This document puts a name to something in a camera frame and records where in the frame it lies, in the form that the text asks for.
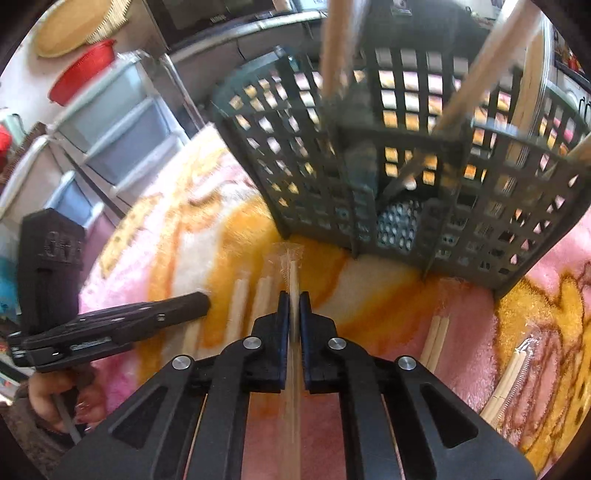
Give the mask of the person's left hand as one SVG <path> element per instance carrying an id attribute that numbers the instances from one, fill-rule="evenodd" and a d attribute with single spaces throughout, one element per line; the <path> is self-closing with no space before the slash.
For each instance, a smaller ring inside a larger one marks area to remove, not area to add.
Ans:
<path id="1" fill-rule="evenodd" d="M 28 397 L 35 414 L 55 432 L 70 434 L 76 425 L 94 428 L 107 417 L 106 394 L 92 366 L 35 372 Z"/>

